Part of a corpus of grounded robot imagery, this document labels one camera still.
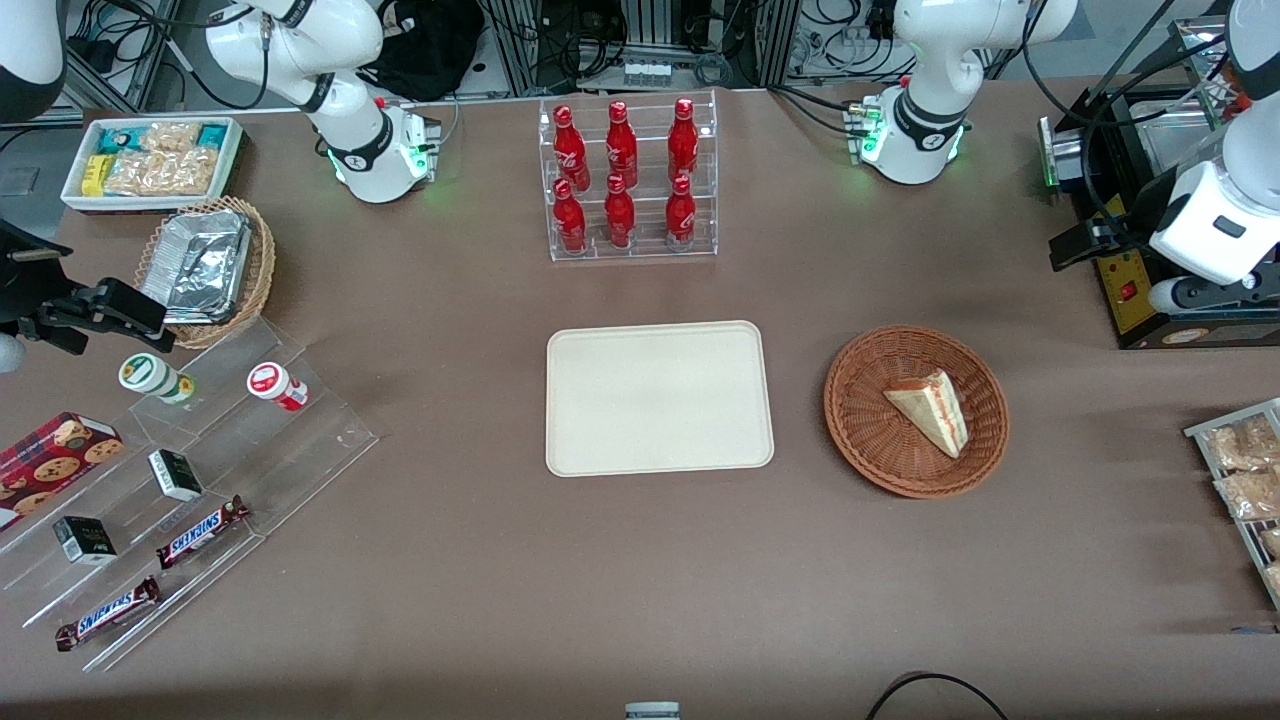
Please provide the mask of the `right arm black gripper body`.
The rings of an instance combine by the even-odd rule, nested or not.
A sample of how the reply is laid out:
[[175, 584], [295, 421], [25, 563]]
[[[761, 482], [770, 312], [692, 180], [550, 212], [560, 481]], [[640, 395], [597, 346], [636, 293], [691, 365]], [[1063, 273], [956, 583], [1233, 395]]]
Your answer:
[[1, 220], [3, 329], [12, 329], [20, 318], [33, 315], [47, 302], [70, 297], [79, 288], [61, 268], [61, 260], [73, 252]]

